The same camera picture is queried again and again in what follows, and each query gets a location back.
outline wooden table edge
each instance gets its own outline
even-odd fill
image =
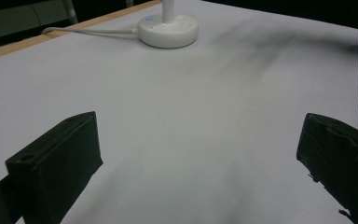
[[[131,14],[132,12],[136,12],[136,11],[145,9],[147,7],[152,7],[152,6],[160,4],[160,3],[161,3],[161,0],[153,0],[153,1],[150,1],[150,2],[140,4],[138,6],[128,7],[128,8],[122,9],[120,11],[116,11],[116,12],[113,12],[113,13],[110,13],[110,14],[107,14],[107,15],[104,15],[104,16],[89,20],[89,21],[83,21],[83,22],[80,22],[78,24],[74,24],[74,25],[69,26],[69,27],[86,28],[86,27],[96,25],[96,24],[104,22],[104,21],[110,21],[112,19],[116,19],[116,18],[125,16],[125,15],[128,15],[128,14]],[[56,38],[56,37],[59,37],[59,36],[62,36],[62,35],[67,35],[67,34],[68,34],[68,32],[50,32],[50,33],[48,33],[46,35],[38,35],[38,36],[34,36],[34,37],[31,37],[31,38],[28,38],[28,39],[24,39],[24,40],[19,41],[19,42],[11,43],[11,44],[8,44],[8,45],[0,47],[0,56],[5,55],[5,54],[9,54],[11,52],[14,52],[14,51],[17,51],[17,50],[20,50],[20,49],[25,49],[25,48],[31,47],[33,45],[37,45],[39,43],[48,41],[50,39],[53,39],[53,38]]]

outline white table surface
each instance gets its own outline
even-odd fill
[[[198,0],[175,10],[200,23],[183,49],[70,34],[0,57],[0,179],[11,155],[96,111],[104,165],[62,223],[350,223],[296,147],[309,112],[357,127],[358,30]]]

